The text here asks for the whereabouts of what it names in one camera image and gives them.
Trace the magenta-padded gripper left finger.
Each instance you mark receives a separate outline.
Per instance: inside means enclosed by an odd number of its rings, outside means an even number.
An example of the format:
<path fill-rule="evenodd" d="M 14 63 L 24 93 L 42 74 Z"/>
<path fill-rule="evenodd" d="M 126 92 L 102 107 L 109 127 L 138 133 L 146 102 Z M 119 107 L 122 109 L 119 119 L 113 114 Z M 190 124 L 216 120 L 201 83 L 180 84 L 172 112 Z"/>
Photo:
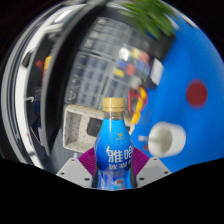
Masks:
<path fill-rule="evenodd" d="M 89 149 L 79 158 L 70 158 L 58 171 L 57 176 L 84 188 L 96 188 L 98 174 L 94 149 Z"/>

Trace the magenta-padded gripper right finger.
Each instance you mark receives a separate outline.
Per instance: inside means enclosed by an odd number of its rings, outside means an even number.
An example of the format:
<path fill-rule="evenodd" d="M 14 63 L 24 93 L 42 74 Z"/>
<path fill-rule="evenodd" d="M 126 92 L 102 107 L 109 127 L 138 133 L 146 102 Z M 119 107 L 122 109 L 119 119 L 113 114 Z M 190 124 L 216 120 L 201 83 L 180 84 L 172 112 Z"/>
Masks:
<path fill-rule="evenodd" d="M 159 158 L 149 157 L 141 150 L 134 149 L 130 171 L 130 182 L 133 188 L 146 186 L 170 174 L 171 171 Z"/>

